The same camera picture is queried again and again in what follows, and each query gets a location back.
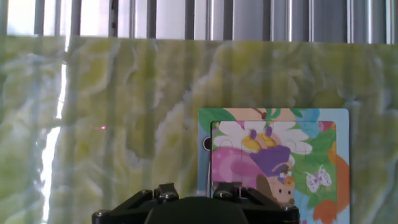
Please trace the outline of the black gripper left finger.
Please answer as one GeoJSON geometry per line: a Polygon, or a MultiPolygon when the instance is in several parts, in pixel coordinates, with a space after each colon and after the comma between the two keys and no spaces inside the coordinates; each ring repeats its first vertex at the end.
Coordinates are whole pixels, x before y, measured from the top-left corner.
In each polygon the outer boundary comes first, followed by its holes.
{"type": "Polygon", "coordinates": [[[116,208],[101,209],[91,216],[92,224],[144,223],[150,211],[179,199],[174,183],[160,184],[154,190],[144,189],[118,205],[116,208]]]}

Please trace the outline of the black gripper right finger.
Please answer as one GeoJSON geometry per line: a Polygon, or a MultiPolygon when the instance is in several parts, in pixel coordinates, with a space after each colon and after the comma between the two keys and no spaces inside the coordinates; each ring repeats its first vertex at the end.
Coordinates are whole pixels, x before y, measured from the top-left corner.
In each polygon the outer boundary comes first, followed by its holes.
{"type": "Polygon", "coordinates": [[[234,205],[248,223],[299,224],[299,209],[295,205],[279,204],[252,187],[219,182],[213,199],[234,205]]]}

